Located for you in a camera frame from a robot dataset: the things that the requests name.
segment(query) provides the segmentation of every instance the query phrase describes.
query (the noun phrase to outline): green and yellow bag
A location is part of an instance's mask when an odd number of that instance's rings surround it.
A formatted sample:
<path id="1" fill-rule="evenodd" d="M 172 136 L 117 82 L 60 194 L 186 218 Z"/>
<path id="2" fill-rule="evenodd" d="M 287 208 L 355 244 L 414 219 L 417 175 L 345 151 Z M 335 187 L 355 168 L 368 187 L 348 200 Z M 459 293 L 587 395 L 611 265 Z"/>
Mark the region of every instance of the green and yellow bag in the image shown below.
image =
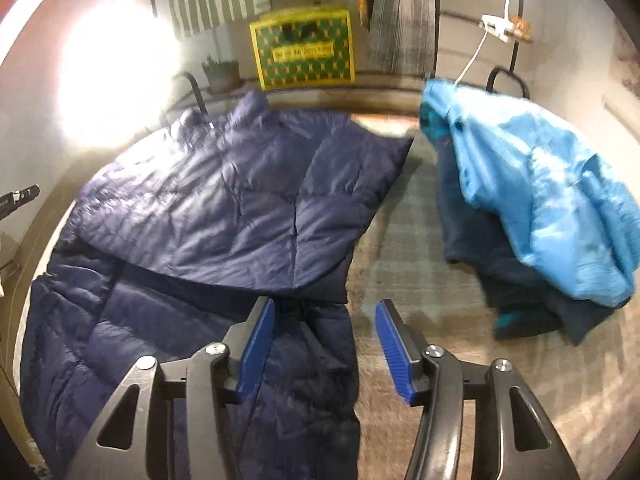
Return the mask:
<path id="1" fill-rule="evenodd" d="M 279 10 L 250 24 L 263 89 L 324 86 L 355 81 L 347 9 Z"/>

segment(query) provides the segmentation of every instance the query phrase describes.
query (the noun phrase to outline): blue gripper pad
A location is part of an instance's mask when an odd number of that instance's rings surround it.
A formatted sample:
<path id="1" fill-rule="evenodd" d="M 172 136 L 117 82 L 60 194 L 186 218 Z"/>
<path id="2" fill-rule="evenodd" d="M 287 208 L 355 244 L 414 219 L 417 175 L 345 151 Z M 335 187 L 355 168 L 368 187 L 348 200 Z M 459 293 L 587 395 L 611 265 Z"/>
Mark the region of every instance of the blue gripper pad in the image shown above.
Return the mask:
<path id="1" fill-rule="evenodd" d="M 240 400 L 245 400 L 254 393 L 260 384 L 271 347 L 274 320 L 275 305 L 273 300 L 267 300 L 240 361 L 240 374 L 236 387 Z"/>
<path id="2" fill-rule="evenodd" d="M 396 392 L 408 404 L 412 404 L 416 392 L 412 383 L 411 360 L 398 332 L 398 322 L 402 323 L 402 320 L 398 317 L 394 322 L 384 301 L 376 305 L 376 332 L 394 380 Z"/>

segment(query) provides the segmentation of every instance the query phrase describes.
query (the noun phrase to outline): yellow label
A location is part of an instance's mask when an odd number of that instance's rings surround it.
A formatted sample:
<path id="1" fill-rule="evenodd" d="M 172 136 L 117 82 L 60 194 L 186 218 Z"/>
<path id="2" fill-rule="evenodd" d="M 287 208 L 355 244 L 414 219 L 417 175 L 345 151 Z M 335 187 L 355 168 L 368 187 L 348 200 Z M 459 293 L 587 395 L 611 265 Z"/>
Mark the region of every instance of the yellow label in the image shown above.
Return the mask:
<path id="1" fill-rule="evenodd" d="M 334 42 L 321 41 L 320 43 L 277 46 L 271 49 L 271 53 L 276 63 L 333 57 Z"/>

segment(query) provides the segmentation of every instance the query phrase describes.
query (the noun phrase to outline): bright light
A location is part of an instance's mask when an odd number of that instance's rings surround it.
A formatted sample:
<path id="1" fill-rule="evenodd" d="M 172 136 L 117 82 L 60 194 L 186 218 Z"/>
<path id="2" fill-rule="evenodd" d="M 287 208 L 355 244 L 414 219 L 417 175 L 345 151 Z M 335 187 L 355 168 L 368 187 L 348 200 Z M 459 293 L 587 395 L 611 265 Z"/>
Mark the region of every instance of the bright light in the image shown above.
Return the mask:
<path id="1" fill-rule="evenodd" d="M 167 22 L 129 0 L 106 2 L 76 24 L 63 50 L 60 116 L 83 146 L 119 146 L 155 123 L 178 69 Z"/>

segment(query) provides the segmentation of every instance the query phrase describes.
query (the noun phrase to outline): light blue jacket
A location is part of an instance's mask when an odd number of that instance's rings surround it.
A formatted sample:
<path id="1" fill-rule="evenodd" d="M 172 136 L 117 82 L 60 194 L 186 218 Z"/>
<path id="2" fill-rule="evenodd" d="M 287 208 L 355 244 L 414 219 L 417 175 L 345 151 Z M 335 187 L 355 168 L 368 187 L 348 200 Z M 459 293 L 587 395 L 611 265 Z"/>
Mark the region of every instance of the light blue jacket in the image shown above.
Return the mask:
<path id="1" fill-rule="evenodd" d="M 574 126 L 537 104 L 427 82 L 420 122 L 452 135 L 467 203 L 495 212 L 516 257 L 565 294 L 618 306 L 634 291 L 640 210 Z"/>

